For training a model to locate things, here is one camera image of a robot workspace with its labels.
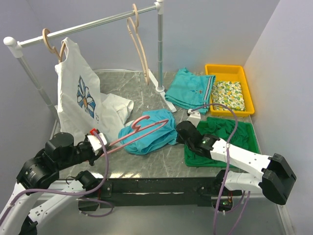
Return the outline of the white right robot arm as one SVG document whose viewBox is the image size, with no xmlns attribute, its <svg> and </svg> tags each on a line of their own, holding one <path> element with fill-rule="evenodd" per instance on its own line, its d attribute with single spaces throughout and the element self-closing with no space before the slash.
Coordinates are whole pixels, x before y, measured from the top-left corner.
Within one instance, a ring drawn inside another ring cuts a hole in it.
<svg viewBox="0 0 313 235">
<path fill-rule="evenodd" d="M 273 156 L 250 152 L 228 144 L 225 140 L 202 135 L 193 123 L 183 121 L 176 126 L 178 143 L 185 144 L 193 153 L 211 160 L 230 163 L 242 170 L 230 171 L 226 178 L 214 183 L 217 194 L 242 190 L 262 193 L 268 200 L 285 205 L 296 182 L 296 175 L 287 160 L 280 154 Z"/>
</svg>

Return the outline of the light blue t shirt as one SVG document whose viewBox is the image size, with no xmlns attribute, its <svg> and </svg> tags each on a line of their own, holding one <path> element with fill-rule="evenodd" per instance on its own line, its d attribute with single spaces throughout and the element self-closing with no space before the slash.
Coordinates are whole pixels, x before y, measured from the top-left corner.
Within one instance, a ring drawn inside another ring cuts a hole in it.
<svg viewBox="0 0 313 235">
<path fill-rule="evenodd" d="M 128 153 L 146 155 L 164 147 L 167 144 L 175 145 L 177 143 L 178 133 L 176 131 L 176 121 L 170 111 L 160 109 L 145 111 L 142 114 L 148 115 L 150 118 L 140 121 L 138 124 L 141 127 L 146 127 L 147 125 L 151 125 L 164 119 L 168 119 L 168 122 L 166 124 L 161 123 L 159 125 L 152 126 L 122 140 L 120 142 L 121 144 L 131 142 L 124 147 Z"/>
</svg>

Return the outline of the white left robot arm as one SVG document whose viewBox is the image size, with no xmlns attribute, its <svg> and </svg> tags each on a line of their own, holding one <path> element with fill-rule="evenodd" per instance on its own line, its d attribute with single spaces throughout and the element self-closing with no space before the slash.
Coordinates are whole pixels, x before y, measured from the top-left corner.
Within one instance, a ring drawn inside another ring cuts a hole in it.
<svg viewBox="0 0 313 235">
<path fill-rule="evenodd" d="M 0 215 L 2 235 L 35 235 L 37 229 L 54 217 L 63 207 L 82 197 L 96 194 L 105 182 L 85 170 L 62 191 L 49 187 L 60 178 L 60 171 L 83 162 L 94 162 L 106 154 L 107 140 L 92 130 L 85 140 L 74 145 L 70 133 L 61 132 L 46 142 L 36 156 L 20 170 L 14 190 Z"/>
</svg>

